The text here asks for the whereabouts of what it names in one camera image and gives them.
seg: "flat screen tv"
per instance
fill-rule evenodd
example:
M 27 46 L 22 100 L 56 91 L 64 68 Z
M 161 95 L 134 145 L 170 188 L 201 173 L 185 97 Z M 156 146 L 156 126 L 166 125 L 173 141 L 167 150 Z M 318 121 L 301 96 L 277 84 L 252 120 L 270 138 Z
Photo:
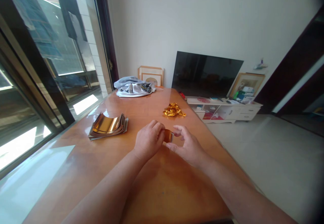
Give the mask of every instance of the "flat screen tv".
M 185 96 L 226 97 L 242 60 L 177 52 L 172 88 Z

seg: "crumpled gold foil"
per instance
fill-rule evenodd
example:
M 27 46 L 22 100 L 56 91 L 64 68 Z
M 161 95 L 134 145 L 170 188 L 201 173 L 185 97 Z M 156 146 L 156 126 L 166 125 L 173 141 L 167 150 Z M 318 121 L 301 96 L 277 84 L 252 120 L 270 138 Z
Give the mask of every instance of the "crumpled gold foil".
M 184 117 L 186 116 L 186 114 L 182 112 L 182 110 L 176 103 L 170 103 L 169 106 L 165 109 L 165 111 L 163 111 L 163 113 L 167 116 L 175 116 L 177 114 Z

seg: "gold foil paper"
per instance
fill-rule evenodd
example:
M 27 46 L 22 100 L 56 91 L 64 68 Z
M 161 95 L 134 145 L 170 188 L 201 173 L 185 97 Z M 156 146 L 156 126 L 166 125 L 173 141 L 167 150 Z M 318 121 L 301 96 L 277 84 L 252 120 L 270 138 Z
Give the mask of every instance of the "gold foil paper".
M 100 113 L 92 125 L 89 138 L 113 136 L 127 131 L 128 118 L 121 114 L 116 118 L 108 118 Z
M 182 112 L 182 110 L 176 103 L 170 103 L 169 106 L 165 109 L 165 111 L 163 111 L 163 113 L 167 116 L 175 116 L 177 114 L 184 117 L 186 116 L 186 114 Z
M 172 133 L 172 131 L 171 130 L 169 130 L 169 129 L 166 129 L 165 131 L 164 131 L 164 142 L 165 143 L 170 143 L 170 142 L 172 142 L 173 141 L 173 136 L 174 136 L 174 134 Z

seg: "sliding glass door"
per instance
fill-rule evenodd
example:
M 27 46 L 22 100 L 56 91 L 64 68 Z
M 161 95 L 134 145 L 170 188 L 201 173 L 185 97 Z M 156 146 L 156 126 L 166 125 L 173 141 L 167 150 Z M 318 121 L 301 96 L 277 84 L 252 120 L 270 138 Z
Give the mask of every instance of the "sliding glass door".
M 103 99 L 95 38 L 79 8 L 77 0 L 1 0 L 0 179 Z

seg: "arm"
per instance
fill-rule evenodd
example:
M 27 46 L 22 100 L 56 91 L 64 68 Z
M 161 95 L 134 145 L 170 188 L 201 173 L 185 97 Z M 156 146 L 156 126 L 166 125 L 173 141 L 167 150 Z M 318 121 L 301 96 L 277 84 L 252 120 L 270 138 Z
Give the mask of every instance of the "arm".
M 209 156 L 185 126 L 176 125 L 174 128 L 174 135 L 181 135 L 184 145 L 179 147 L 167 143 L 166 146 L 210 178 L 240 224 L 296 223 L 266 197 Z
M 164 139 L 164 125 L 153 120 L 136 137 L 129 152 L 101 182 L 71 211 L 62 223 L 119 223 L 139 171 L 155 155 Z

